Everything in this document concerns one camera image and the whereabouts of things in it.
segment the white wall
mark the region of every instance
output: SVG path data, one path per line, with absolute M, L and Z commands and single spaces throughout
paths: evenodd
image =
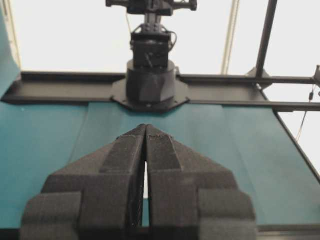
M 198 11 L 163 18 L 178 34 L 170 55 L 183 74 L 218 74 L 231 0 L 198 0 Z M 125 72 L 132 57 L 125 9 L 104 0 L 11 0 L 23 70 Z M 267 0 L 241 0 L 229 73 L 243 75 L 256 64 Z M 273 76 L 312 76 L 320 64 L 319 0 L 279 0 L 265 69 Z M 129 16 L 131 27 L 143 16 Z M 307 102 L 311 86 L 274 85 L 273 101 Z M 315 102 L 320 102 L 319 89 Z M 303 112 L 282 113 L 296 136 Z M 300 144 L 320 170 L 320 113 L 309 113 Z

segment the black metal frame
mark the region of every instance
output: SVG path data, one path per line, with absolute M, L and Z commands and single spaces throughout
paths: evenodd
M 320 112 L 320 103 L 272 102 L 268 101 L 259 85 L 303 84 L 320 86 L 319 68 L 312 77 L 265 76 L 264 65 L 268 52 L 278 0 L 269 0 L 260 43 L 255 74 L 240 75 L 179 75 L 178 79 L 188 84 L 189 104 L 211 104 L 225 106 L 269 107 L 300 152 L 312 174 L 320 183 L 320 175 L 299 146 L 278 112 Z M 1 99 L 10 104 L 87 104 L 89 102 L 111 102 L 113 83 L 124 79 L 124 73 L 58 73 L 22 72 L 6 95 Z M 208 94 L 206 90 L 216 91 Z M 148 238 L 148 229 L 140 229 L 141 238 Z M 0 230 L 6 239 L 18 239 L 19 230 Z M 320 238 L 320 225 L 260 226 L 259 237 L 272 240 L 284 237 L 288 240 L 315 240 Z

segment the black cylinder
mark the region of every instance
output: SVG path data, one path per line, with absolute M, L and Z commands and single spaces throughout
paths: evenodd
M 127 64 L 126 95 L 137 103 L 161 103 L 175 96 L 175 80 L 175 64 L 170 60 L 166 68 L 135 68 L 131 60 Z

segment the blue surface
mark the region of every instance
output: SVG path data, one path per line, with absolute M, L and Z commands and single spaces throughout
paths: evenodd
M 156 115 L 116 103 L 1 103 L 0 229 L 20 226 L 47 175 L 142 123 L 231 169 L 252 197 L 259 225 L 320 224 L 320 186 L 271 109 L 186 104 Z
M 86 110 L 0 102 L 0 229 L 19 228 L 27 201 L 67 164 Z
M 19 73 L 20 70 L 11 55 L 5 21 L 0 9 L 0 98 L 16 80 Z
M 143 227 L 149 227 L 150 226 L 149 200 L 148 199 L 143 199 L 142 226 Z

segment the vertical metal pole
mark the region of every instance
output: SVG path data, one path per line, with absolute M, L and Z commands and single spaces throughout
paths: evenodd
M 19 68 L 21 68 L 20 52 L 19 52 L 18 43 L 17 43 L 17 35 L 16 35 L 11 2 L 10 0 L 2 0 L 0 1 L 0 5 L 3 7 L 4 20 L 5 20 L 6 29 L 8 32 L 11 53 L 15 63 L 18 65 Z
M 269 0 L 268 8 L 266 11 L 264 28 L 260 43 L 260 50 L 258 59 L 256 62 L 256 77 L 261 78 L 264 73 L 265 61 L 270 41 L 270 36 L 272 32 L 272 26 L 274 24 L 274 19 L 276 15 L 278 0 Z
M 230 58 L 232 53 L 232 47 L 234 44 L 237 18 L 238 18 L 238 12 L 239 12 L 239 3 L 240 3 L 240 0 L 232 1 L 229 27 L 228 27 L 226 40 L 225 40 L 224 55 L 223 55 L 222 68 L 221 68 L 222 75 L 227 75 L 229 70 L 229 63 L 230 63 Z

